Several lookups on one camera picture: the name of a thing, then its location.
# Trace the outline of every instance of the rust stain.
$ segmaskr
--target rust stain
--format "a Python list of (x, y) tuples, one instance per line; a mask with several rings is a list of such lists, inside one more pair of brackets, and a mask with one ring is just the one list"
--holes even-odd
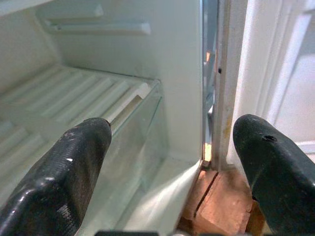
[(232, 116), (229, 115), (229, 117), (226, 120), (225, 129), (223, 130), (224, 139), (230, 138), (231, 128), (232, 128)]

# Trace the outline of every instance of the wooden plank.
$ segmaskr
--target wooden plank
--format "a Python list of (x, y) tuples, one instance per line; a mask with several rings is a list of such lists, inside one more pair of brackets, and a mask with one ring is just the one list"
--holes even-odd
[(254, 201), (251, 216), (246, 227), (246, 232), (251, 233), (253, 236), (260, 236), (263, 234), (264, 225), (265, 217), (260, 211), (259, 204)]
[(228, 236), (227, 232), (224, 232), (222, 229), (212, 223), (208, 222), (207, 224), (200, 224), (197, 220), (187, 220), (183, 217), (181, 218), (177, 229), (184, 231), (191, 236), (198, 236), (201, 233), (212, 233)]
[(220, 172), (200, 205), (195, 220), (213, 224), (227, 235), (244, 233), (252, 209), (252, 194), (237, 170)]
[(191, 191), (191, 194), (187, 200), (186, 206), (183, 211), (182, 217), (187, 220), (194, 219), (194, 213), (206, 194), (209, 184), (213, 181), (217, 171), (207, 170), (201, 171), (198, 180)]

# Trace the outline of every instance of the crisper drawer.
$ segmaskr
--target crisper drawer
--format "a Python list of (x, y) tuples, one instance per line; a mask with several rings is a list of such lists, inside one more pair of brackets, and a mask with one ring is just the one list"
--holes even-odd
[(0, 98), (0, 205), (63, 132), (102, 117), (113, 138), (79, 235), (116, 228), (166, 156), (161, 100), (158, 81), (60, 65), (8, 91)]

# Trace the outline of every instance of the black object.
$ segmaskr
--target black object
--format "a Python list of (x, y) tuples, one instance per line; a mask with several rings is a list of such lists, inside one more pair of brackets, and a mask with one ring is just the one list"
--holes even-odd
[(66, 131), (29, 170), (0, 212), (0, 236), (72, 236), (79, 229), (111, 142), (109, 123)]
[(291, 139), (257, 116), (240, 117), (233, 140), (271, 230), (315, 234), (315, 164)]

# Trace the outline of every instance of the white wall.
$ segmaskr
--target white wall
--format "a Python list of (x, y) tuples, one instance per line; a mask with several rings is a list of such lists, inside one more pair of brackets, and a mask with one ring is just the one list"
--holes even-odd
[(312, 17), (304, 37), (275, 126), (295, 142), (315, 143), (314, 124), (315, 16)]
[(0, 18), (0, 94), (55, 61), (31, 10)]
[[(197, 0), (93, 0), (104, 15), (93, 24), (150, 24), (149, 35), (132, 30), (116, 33), (62, 33), (54, 35), (65, 62), (126, 75), (160, 79), (164, 91), (170, 147), (175, 156), (195, 161), (202, 143), (202, 31), (201, 7)], [(43, 17), (52, 14), (41, 8)], [(90, 25), (91, 19), (74, 19)]]
[[(293, 141), (314, 137), (314, 9), (314, 0), (248, 1), (232, 126), (254, 114)], [(242, 169), (232, 135), (226, 160)]]

